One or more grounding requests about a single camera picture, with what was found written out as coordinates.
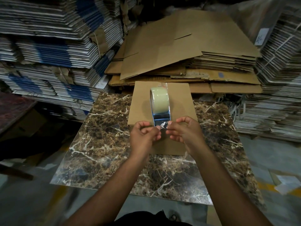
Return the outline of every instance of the clear packing tape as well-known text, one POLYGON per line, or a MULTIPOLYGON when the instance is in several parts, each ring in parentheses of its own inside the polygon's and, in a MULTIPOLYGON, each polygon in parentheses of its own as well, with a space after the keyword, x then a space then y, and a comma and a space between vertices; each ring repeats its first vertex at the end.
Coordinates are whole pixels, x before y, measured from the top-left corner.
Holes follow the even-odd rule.
POLYGON ((154 125, 166 129, 167 122, 170 121, 167 84, 150 89, 150 107, 154 125))

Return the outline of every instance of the yellow floor marking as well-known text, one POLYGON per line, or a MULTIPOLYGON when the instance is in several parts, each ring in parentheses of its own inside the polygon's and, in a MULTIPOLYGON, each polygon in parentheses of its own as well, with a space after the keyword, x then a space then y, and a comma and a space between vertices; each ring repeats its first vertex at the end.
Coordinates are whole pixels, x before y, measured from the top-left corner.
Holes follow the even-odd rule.
MULTIPOLYGON (((272 185, 272 184, 261 183, 261 182, 257 182, 257 183, 258 183, 258 187, 259 187, 260 190, 268 190, 268 191, 273 191, 273 192, 278 193, 278 191, 275 190, 275 186, 272 185)), ((301 189, 293 190, 289 194, 297 196, 297 197, 301 197, 301 189)))

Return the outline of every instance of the white label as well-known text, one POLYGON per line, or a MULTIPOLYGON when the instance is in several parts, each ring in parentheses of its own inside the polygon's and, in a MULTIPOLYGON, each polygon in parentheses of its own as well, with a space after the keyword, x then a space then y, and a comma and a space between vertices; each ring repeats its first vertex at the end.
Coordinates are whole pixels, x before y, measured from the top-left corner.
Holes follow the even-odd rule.
POLYGON ((268 32, 269 32, 269 28, 263 28, 263 29, 259 30, 259 33, 258 33, 258 36, 256 38, 256 41, 255 41, 254 45, 255 46, 262 45, 266 35, 268 34, 268 32))

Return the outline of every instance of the concrete floor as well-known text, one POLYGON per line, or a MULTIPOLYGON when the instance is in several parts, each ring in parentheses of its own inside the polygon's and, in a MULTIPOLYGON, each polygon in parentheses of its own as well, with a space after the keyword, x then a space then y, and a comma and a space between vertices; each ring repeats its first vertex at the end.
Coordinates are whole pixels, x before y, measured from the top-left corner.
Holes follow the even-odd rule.
MULTIPOLYGON (((241 136, 246 154, 267 205, 265 215, 274 225, 301 225, 300 195, 284 195, 271 191, 273 184, 269 170, 279 170, 301 176, 301 150, 292 144, 269 139, 251 140, 241 136)), ((95 190, 78 189, 49 184, 64 151, 55 152, 39 167, 15 163, 14 167, 35 176, 26 181, 0 175, 0 225, 58 225, 73 214, 95 190)), ((178 212, 183 222, 201 225, 206 221, 207 206, 186 205, 182 202, 130 195, 118 217, 134 211, 157 213, 164 210, 168 216, 178 212)))

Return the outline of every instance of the marble slab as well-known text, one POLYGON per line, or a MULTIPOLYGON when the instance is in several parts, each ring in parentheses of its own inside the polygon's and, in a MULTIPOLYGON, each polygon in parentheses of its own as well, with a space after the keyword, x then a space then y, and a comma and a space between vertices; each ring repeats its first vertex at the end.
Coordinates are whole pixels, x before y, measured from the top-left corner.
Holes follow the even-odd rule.
MULTIPOLYGON (((130 95, 99 95, 52 184, 98 189, 109 179, 130 153, 127 120, 131 100, 130 95)), ((194 105, 209 147, 251 201, 265 209, 227 106, 221 102, 194 105)), ((196 163, 189 155, 151 155, 131 194, 212 205, 196 163)))

